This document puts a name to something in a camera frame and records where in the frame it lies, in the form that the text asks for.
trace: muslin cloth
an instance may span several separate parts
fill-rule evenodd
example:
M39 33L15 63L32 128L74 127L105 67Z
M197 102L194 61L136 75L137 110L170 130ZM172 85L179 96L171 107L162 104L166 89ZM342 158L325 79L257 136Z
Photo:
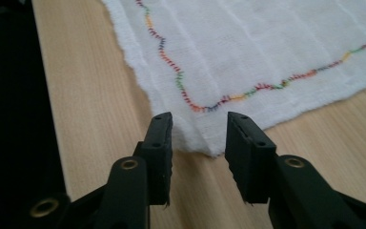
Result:
M228 111L266 129L366 88L366 0L103 2L175 149L223 153Z

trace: white towel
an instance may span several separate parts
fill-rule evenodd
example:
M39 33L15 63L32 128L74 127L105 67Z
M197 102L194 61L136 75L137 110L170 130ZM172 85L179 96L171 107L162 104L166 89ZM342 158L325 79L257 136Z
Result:
M223 153L228 111L266 129L366 88L366 1L103 2L175 149Z

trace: wooden table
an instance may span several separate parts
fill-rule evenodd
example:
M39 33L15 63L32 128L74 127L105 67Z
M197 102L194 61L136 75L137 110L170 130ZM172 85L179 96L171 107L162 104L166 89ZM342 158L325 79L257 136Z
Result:
M152 113L100 0L33 1L68 194L103 185L143 140ZM280 155L310 160L338 191L366 201L366 90L266 131ZM174 152L172 205L152 228L272 228L245 204L224 157Z

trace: multicolored thread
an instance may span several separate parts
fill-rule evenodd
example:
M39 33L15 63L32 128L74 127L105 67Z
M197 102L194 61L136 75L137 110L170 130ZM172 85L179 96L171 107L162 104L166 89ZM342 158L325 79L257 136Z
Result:
M245 92L243 94L224 95L218 100L218 102L214 103L212 106L200 106L198 104L195 104L193 102L193 100L189 97L189 95L186 91L186 88L184 87L184 84L183 84L184 72L182 72L181 68L167 56L167 54L165 52L166 38L164 36L160 35L154 28L153 21L151 19L151 10L150 10L150 8L145 6L142 3L142 1L143 0L135 0L136 4L139 7L143 8L145 11L145 24L147 25L149 34L152 37L159 40L158 54L159 54L160 58L163 61L165 61L165 63L168 64L174 70L175 75L176 75L176 78L175 78L176 87L181 92L183 99L186 101L186 103L191 107L191 109L194 112L202 112L202 113L214 112L225 103L245 100L262 90L284 89L284 88L288 87L290 85L290 83L293 81L296 81L298 79L310 78L310 77L317 75L320 72L334 68L334 67L344 63L347 59L350 58L350 56L352 54L361 52L366 49L366 44L365 44L365 45L362 45L361 47L359 47L358 49L351 50L351 51L344 53L343 56L339 60L337 60L333 63L330 63L328 65L322 66L317 69L309 70L306 73L293 74L292 76L281 80L281 82L279 84L258 83L257 85L253 86L250 90L248 90L247 92Z

